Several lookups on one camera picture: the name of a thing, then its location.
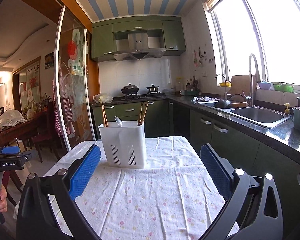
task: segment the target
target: range hood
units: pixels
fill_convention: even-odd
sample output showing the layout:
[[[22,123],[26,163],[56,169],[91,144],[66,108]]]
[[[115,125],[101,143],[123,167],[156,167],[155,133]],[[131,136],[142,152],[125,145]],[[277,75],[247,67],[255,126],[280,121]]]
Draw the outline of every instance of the range hood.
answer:
[[[128,34],[129,48],[125,50],[113,52],[112,55],[116,61],[121,60],[141,60],[143,58],[160,58],[163,56],[166,48],[159,47],[159,40],[156,44],[151,44],[149,48],[148,33],[147,32],[133,32]]]

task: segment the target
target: tiled floor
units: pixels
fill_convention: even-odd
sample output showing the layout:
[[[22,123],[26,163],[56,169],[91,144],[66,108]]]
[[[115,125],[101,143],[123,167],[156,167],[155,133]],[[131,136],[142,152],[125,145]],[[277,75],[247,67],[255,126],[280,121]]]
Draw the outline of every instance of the tiled floor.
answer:
[[[60,157],[62,157],[66,153],[66,150],[64,149],[57,150]],[[36,174],[38,174],[39,177],[41,177],[57,162],[56,156],[53,153],[51,153],[49,148],[47,147],[42,148],[41,155],[43,163],[40,162],[38,155],[36,155],[32,157],[31,161],[27,162],[24,165],[23,170],[16,171],[23,185],[25,184],[26,178],[29,173],[35,172]],[[8,183],[8,192],[10,193],[10,195],[16,203],[20,201],[21,193],[17,190],[16,186],[13,184],[11,179],[9,179]],[[3,214],[6,220],[4,226],[10,234],[15,236],[16,220],[13,219],[14,206],[10,203],[9,200],[7,200],[7,204],[8,211]]]

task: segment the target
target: wooden dining table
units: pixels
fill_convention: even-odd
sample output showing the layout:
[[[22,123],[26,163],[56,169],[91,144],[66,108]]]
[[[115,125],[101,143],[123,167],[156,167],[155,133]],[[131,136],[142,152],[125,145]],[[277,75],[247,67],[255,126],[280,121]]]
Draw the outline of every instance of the wooden dining table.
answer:
[[[31,137],[38,134],[37,128],[42,126],[44,123],[46,123],[46,112],[41,112],[23,123],[1,131],[0,147],[9,145],[9,143],[15,138],[18,138],[22,141],[27,141]]]

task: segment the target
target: sink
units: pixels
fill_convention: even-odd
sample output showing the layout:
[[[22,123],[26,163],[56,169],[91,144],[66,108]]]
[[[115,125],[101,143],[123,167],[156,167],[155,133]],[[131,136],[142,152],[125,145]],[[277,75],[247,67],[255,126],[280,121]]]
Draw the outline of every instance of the sink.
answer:
[[[274,128],[290,118],[290,116],[285,116],[283,113],[260,106],[228,109],[216,108],[213,107],[216,102],[217,101],[198,102],[197,104],[218,110],[219,112],[227,113],[268,129]]]

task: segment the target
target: floral tablecloth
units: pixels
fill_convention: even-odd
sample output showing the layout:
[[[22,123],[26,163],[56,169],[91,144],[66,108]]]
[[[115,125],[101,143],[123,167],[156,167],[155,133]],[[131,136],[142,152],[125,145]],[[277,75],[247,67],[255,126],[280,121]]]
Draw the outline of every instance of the floral tablecloth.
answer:
[[[86,141],[45,176],[68,168],[92,144],[101,148],[101,161],[75,202],[103,240],[199,239],[225,203],[189,142],[178,136],[146,138],[146,169],[109,167],[102,142]],[[54,196],[50,200],[62,231],[71,235]],[[230,235],[238,230],[235,223]]]

